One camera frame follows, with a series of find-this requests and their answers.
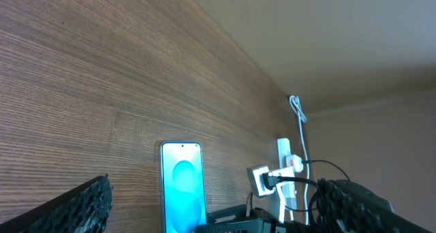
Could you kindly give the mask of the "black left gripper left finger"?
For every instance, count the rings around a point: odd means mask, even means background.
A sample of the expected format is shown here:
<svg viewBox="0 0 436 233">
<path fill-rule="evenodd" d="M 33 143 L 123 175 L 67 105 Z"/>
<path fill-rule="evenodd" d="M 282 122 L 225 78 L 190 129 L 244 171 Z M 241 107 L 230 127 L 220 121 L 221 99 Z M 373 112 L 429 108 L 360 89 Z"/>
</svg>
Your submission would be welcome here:
<svg viewBox="0 0 436 233">
<path fill-rule="evenodd" d="M 112 209 L 108 175 L 97 176 L 1 224 L 1 232 L 104 232 Z"/>
</svg>

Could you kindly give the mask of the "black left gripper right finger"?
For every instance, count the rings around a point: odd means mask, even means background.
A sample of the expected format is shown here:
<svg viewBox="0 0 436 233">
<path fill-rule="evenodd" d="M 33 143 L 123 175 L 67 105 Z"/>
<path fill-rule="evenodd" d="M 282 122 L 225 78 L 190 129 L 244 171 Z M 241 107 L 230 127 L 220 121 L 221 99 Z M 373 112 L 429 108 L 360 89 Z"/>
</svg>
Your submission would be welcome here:
<svg viewBox="0 0 436 233">
<path fill-rule="evenodd" d="M 348 180 L 317 181 L 315 193 L 321 232 L 427 232 L 393 212 L 391 204 Z"/>
</svg>

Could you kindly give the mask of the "blue Galaxy smartphone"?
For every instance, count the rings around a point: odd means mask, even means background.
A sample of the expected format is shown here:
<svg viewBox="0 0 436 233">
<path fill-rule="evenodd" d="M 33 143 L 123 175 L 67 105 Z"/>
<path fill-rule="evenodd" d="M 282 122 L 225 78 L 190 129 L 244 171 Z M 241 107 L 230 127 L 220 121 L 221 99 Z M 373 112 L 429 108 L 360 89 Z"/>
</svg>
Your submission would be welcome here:
<svg viewBox="0 0 436 233">
<path fill-rule="evenodd" d="M 166 141 L 159 148 L 161 231 L 189 233 L 207 223 L 202 147 Z"/>
</svg>

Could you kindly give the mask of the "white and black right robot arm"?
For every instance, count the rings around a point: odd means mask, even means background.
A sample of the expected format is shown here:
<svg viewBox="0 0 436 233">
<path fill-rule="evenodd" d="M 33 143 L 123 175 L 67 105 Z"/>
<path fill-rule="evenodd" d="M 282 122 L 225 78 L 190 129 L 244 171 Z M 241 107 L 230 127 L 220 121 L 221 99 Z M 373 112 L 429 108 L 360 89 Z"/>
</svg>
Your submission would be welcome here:
<svg viewBox="0 0 436 233">
<path fill-rule="evenodd" d="M 198 225 L 194 233 L 316 233 L 320 230 L 297 221 L 280 223 L 262 208 L 240 204 L 207 213 L 207 224 Z"/>
</svg>

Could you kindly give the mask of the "brown cardboard panel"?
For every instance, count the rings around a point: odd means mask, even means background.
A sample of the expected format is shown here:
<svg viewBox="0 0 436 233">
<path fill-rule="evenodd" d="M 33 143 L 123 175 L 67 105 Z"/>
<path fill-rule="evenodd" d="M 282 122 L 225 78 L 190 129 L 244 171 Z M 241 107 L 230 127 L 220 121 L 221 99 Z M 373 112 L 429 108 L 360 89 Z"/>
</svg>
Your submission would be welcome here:
<svg viewBox="0 0 436 233">
<path fill-rule="evenodd" d="M 435 229 L 435 0 L 194 1 L 299 97 L 314 178 Z"/>
</svg>

